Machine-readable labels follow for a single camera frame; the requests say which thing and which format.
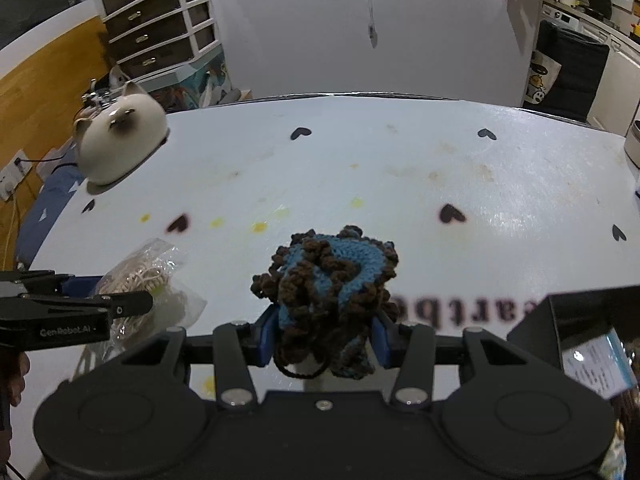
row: label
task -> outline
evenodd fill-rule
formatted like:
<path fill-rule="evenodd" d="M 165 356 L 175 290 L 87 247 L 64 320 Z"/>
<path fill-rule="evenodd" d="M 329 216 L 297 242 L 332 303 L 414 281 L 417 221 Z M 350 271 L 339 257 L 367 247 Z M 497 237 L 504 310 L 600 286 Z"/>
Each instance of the label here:
<path fill-rule="evenodd" d="M 562 352 L 564 373 L 604 399 L 638 384 L 614 329 Z"/>
<path fill-rule="evenodd" d="M 89 325 L 79 325 L 79 326 L 59 326 L 57 328 L 41 328 L 38 334 L 41 338 L 47 337 L 56 337 L 56 336 L 65 336 L 65 335 L 79 335 L 91 332 L 91 327 Z"/>

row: black mount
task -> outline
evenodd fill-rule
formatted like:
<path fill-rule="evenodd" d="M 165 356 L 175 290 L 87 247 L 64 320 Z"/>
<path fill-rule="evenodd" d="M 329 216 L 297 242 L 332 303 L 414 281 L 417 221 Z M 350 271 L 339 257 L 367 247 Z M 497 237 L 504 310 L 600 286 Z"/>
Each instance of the black mount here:
<path fill-rule="evenodd" d="M 482 329 L 462 338 L 378 313 L 372 346 L 400 367 L 379 392 L 268 392 L 248 365 L 271 357 L 275 309 L 212 335 L 167 332 L 62 384 L 34 434 L 51 480 L 597 479 L 614 431 L 609 404 L 561 370 Z M 216 401 L 187 386 L 213 364 Z M 462 386 L 432 401 L 435 365 Z"/>

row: black heart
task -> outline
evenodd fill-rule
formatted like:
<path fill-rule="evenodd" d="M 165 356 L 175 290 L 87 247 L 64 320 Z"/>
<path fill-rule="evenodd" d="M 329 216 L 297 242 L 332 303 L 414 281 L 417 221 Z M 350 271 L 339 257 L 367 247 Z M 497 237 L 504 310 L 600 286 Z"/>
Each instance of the black heart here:
<path fill-rule="evenodd" d="M 82 209 L 82 213 L 86 211 L 91 211 L 91 209 L 93 209 L 94 207 L 95 207 L 95 200 L 92 198 L 91 200 L 89 200 L 89 203 L 86 206 L 84 206 L 84 209 Z"/>
<path fill-rule="evenodd" d="M 442 206 L 442 209 L 440 210 L 440 220 L 445 224 L 448 224 L 453 219 L 458 222 L 466 222 L 466 216 L 464 216 L 462 211 L 456 209 L 451 204 L 445 204 Z"/>
<path fill-rule="evenodd" d="M 611 233 L 613 234 L 613 239 L 615 241 L 619 241 L 620 238 L 622 238 L 626 242 L 625 234 L 620 230 L 620 228 L 617 225 L 613 224 L 613 229 L 611 229 Z"/>
<path fill-rule="evenodd" d="M 169 227 L 166 229 L 168 233 L 171 233 L 177 230 L 179 233 L 183 233 L 189 227 L 189 217 L 187 215 L 180 215 L 173 222 L 169 224 Z"/>
<path fill-rule="evenodd" d="M 296 128 L 291 134 L 291 140 L 296 140 L 300 135 L 311 135 L 311 130 L 309 128 Z"/>
<path fill-rule="evenodd" d="M 491 130 L 487 130 L 486 128 L 483 128 L 478 132 L 478 137 L 489 137 L 491 140 L 498 139 Z"/>

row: human hand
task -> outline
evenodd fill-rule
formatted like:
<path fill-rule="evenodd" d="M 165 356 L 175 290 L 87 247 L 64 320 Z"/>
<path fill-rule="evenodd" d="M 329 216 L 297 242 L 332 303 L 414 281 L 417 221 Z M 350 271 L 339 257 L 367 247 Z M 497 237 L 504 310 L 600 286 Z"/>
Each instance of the human hand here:
<path fill-rule="evenodd" d="M 24 376 L 29 372 L 31 364 L 25 353 L 11 350 L 0 350 L 0 377 L 4 380 L 9 403 L 15 408 L 22 400 Z M 5 463 L 11 455 L 11 429 L 0 431 L 0 463 Z"/>

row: blue gripper pad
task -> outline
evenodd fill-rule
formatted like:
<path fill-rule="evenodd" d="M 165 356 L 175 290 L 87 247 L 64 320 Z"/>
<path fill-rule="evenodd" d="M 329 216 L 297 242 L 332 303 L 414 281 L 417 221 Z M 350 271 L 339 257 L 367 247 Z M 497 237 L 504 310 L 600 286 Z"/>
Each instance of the blue gripper pad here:
<path fill-rule="evenodd" d="M 262 327 L 262 333 L 260 334 L 260 363 L 259 367 L 265 367 L 271 361 L 273 356 L 273 347 L 275 345 L 276 330 L 278 329 L 278 311 L 273 311 L 273 314 L 267 319 Z"/>
<path fill-rule="evenodd" d="M 71 298 L 87 298 L 101 279 L 102 276 L 74 276 L 62 284 L 60 292 Z"/>
<path fill-rule="evenodd" d="M 371 322 L 370 341 L 378 363 L 383 368 L 388 369 L 391 366 L 391 350 L 389 341 L 386 338 L 385 326 L 377 317 L 373 318 Z"/>

